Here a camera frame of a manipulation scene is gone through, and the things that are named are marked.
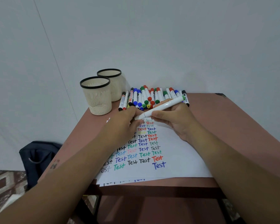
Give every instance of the table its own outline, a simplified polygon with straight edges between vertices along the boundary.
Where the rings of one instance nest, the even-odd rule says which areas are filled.
[[[188,93],[187,96],[191,111],[203,126],[247,158],[280,177],[279,141],[223,94]],[[119,101],[113,102],[112,111],[103,116],[95,116],[87,109],[40,180],[52,165],[60,166],[90,142],[109,117],[118,112],[118,105]],[[99,187],[94,180],[85,194],[224,198],[213,178],[190,177],[105,187]]]

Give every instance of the left hand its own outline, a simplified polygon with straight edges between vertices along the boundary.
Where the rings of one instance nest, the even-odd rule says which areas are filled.
[[[133,119],[142,113],[135,106],[116,113],[103,126],[96,138],[113,150],[123,146],[132,139],[137,127],[144,123],[143,119]]]

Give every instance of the hand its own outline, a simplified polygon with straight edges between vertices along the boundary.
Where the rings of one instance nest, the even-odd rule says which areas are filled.
[[[137,127],[144,123],[142,119],[133,119],[135,116],[142,113],[143,112],[135,106],[131,106],[126,110],[116,113],[105,126],[103,126],[96,138],[113,150],[123,146],[132,139]]]
[[[170,100],[172,99],[162,101],[157,106]],[[190,129],[194,123],[197,123],[197,120],[185,103],[173,105],[164,111],[153,111],[151,118],[157,122],[162,122],[169,125],[182,140],[190,143]]]

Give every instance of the dark blue bag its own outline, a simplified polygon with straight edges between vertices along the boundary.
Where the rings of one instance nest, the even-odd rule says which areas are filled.
[[[61,146],[54,142],[33,141],[19,151],[26,171],[27,190],[37,184]]]

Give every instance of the pen holder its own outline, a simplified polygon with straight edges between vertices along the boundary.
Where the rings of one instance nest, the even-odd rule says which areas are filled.
[[[108,77],[111,81],[111,101],[118,101],[125,88],[125,78],[121,71],[115,68],[103,69],[97,72],[97,76]]]
[[[85,98],[92,114],[101,116],[112,109],[110,79],[94,76],[80,82]]]

